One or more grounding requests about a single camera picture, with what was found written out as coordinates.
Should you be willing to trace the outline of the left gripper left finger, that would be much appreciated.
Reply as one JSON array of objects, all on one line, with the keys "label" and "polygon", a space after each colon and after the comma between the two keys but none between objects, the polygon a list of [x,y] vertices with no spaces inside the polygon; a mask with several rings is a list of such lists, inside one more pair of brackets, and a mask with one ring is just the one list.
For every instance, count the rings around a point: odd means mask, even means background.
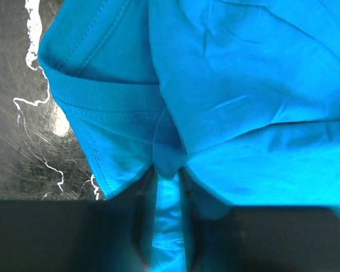
[{"label": "left gripper left finger", "polygon": [[106,201],[0,201],[0,271],[149,271],[153,168]]}]

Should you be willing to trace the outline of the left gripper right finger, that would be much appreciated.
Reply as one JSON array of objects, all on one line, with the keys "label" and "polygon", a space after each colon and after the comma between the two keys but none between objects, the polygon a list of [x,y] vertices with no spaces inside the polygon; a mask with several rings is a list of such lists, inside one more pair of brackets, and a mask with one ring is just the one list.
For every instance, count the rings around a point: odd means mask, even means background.
[{"label": "left gripper right finger", "polygon": [[187,271],[340,271],[340,208],[232,205],[178,176]]}]

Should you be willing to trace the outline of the blue t shirt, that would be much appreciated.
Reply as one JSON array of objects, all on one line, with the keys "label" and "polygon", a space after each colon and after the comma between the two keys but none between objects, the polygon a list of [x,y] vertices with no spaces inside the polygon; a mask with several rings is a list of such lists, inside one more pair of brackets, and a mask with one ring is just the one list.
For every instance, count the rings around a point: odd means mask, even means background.
[{"label": "blue t shirt", "polygon": [[38,57],[105,197],[145,181],[147,271],[222,271],[236,206],[340,218],[340,1],[65,1]]}]

